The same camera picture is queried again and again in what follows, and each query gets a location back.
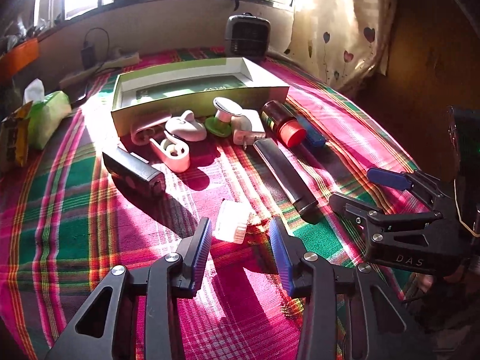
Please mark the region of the small white cylinder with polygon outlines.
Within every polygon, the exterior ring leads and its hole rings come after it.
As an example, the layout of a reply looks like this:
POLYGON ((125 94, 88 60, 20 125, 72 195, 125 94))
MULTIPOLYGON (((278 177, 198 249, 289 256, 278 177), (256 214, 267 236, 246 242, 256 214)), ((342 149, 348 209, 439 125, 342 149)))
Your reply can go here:
POLYGON ((248 203, 224 199, 212 235, 222 242, 240 245, 244 242, 252 215, 253 210, 248 203))

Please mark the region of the long black tube case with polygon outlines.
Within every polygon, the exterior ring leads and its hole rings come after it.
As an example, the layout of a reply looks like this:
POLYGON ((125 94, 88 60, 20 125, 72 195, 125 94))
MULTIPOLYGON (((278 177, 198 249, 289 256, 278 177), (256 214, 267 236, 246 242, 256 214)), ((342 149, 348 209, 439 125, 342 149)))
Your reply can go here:
POLYGON ((272 138, 259 139, 253 147, 300 217, 305 222, 317 224, 320 221, 317 199, 275 141, 272 138))

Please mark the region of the blue usb stick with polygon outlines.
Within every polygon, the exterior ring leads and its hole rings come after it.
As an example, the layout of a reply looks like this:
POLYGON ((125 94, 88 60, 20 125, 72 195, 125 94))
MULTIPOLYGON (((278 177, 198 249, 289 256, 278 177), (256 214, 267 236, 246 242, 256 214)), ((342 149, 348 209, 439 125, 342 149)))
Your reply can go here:
POLYGON ((322 148, 326 144, 325 137, 321 134, 320 130, 315 127, 308 119, 304 116, 297 115, 296 119, 300 126, 305 129, 306 131, 306 143, 310 145, 310 147, 318 149, 322 148))

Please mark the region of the black rectangular power bank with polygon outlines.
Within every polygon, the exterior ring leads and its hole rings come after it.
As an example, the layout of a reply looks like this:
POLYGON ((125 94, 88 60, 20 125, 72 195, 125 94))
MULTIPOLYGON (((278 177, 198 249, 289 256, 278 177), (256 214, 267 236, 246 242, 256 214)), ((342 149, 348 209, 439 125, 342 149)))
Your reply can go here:
POLYGON ((116 146, 103 151, 109 173, 144 197, 159 197, 165 191, 165 176, 145 161, 116 146))

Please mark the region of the brown bottle red cap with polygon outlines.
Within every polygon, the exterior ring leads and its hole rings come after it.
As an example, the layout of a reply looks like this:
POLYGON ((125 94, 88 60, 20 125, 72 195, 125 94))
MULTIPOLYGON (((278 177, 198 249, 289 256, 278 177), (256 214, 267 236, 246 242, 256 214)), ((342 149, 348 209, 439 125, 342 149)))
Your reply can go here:
POLYGON ((300 145, 307 136, 306 129, 281 102, 266 102, 261 109, 260 118, 287 148, 300 145))

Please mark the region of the white wall charger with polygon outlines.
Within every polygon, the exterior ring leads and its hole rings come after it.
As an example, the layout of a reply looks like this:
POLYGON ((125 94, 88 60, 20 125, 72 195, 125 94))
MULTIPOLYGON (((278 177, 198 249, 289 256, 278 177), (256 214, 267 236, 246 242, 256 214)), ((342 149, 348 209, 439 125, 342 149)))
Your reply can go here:
POLYGON ((242 111, 241 115, 232 117, 231 128, 233 143, 245 150, 256 141, 266 138, 266 132, 258 111, 252 109, 242 111))

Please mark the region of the white computer mouse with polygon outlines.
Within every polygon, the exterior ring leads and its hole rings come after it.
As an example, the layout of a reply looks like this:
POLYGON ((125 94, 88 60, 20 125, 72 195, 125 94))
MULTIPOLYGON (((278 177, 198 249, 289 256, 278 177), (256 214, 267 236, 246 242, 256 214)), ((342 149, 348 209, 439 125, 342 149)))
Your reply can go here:
POLYGON ((195 119, 191 110, 184 111, 180 116, 171 117, 165 124, 165 130, 183 141, 198 142, 207 138, 206 128, 195 119))

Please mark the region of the green round disc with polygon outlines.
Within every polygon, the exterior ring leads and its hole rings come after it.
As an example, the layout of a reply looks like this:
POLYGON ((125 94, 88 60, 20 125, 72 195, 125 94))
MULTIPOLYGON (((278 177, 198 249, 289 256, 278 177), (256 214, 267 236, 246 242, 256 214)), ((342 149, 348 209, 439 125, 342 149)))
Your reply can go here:
POLYGON ((216 116, 205 119, 206 130, 217 137, 229 137, 232 134, 230 122, 224 122, 216 116))

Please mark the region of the white round plug adapter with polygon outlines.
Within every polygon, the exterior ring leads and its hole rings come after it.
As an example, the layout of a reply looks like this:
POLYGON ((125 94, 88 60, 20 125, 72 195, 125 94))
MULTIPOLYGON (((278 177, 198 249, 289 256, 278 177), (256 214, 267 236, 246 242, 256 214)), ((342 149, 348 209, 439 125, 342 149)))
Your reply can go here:
POLYGON ((215 117, 222 123, 229 124, 233 117, 243 113, 242 107, 227 97, 215 97, 212 103, 216 108, 215 117))

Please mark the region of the plaid pink green cloth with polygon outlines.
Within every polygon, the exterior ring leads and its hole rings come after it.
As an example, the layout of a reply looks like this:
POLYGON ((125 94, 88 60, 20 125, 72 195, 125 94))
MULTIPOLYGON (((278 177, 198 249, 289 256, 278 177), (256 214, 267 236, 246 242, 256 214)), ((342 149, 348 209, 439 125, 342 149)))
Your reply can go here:
POLYGON ((44 150, 1 178, 1 320, 19 355, 43 359, 61 330, 111 267, 147 267, 176 249, 225 200, 251 209, 241 244, 214 241, 202 288, 179 303, 188 359, 293 359, 303 303, 281 288, 269 244, 280 215, 306 248, 354 267, 365 255, 355 226, 338 219, 329 196, 341 192, 387 213, 422 212, 408 193, 368 182, 371 167, 411 172, 414 160, 367 113, 291 63, 264 68, 289 86, 293 110, 325 136, 325 147, 287 150, 320 207, 303 221, 257 153, 214 136, 191 149, 190 169, 164 171, 165 194, 149 201, 115 184, 103 166, 117 143, 111 107, 115 74, 98 77, 89 100, 67 117, 44 150))

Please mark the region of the green white cardboard box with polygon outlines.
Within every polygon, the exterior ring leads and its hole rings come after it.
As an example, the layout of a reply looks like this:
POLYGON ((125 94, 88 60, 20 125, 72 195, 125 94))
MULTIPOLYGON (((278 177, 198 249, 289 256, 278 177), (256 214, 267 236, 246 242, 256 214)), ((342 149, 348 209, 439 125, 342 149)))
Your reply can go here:
POLYGON ((145 67, 116 78, 112 119, 119 137, 141 119, 191 110, 198 118, 216 113, 213 99, 228 98, 244 109, 284 102, 290 86, 246 58, 198 59, 145 67))

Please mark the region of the heart pattern curtain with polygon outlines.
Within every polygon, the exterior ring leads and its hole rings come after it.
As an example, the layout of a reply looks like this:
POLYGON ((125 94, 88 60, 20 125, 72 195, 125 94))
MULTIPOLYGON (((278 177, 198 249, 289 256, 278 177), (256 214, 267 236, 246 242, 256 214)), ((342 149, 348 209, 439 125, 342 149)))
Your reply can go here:
POLYGON ((381 66, 397 0, 294 0, 287 58, 346 96, 381 66))

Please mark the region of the black small fan heater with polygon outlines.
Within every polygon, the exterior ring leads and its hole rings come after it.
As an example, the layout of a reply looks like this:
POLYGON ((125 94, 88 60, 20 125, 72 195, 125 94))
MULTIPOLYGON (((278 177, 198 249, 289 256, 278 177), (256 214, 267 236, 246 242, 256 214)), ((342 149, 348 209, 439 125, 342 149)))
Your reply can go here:
POLYGON ((254 62, 265 59, 269 48, 271 24, 250 12, 228 18, 224 33, 227 57, 243 57, 254 62))

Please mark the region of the white power strip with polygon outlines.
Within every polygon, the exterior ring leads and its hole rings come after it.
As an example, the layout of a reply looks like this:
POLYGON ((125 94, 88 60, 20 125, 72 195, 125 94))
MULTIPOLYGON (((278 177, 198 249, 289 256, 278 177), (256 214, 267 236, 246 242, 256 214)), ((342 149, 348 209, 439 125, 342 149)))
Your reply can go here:
POLYGON ((116 59, 110 59, 106 62, 98 63, 94 67, 80 72, 73 72, 66 75, 58 84, 61 89, 66 89, 69 86, 74 86, 83 82, 89 77, 96 75, 108 69, 126 68, 139 63, 141 60, 138 52, 122 55, 116 59))

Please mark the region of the orange tray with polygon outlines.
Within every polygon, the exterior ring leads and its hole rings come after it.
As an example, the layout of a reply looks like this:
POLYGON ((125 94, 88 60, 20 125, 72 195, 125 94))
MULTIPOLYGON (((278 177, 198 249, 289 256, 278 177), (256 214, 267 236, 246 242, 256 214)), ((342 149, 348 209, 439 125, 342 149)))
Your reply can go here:
POLYGON ((0 80, 7 82, 14 75, 39 58, 39 42, 37 38, 25 41, 1 57, 0 80))

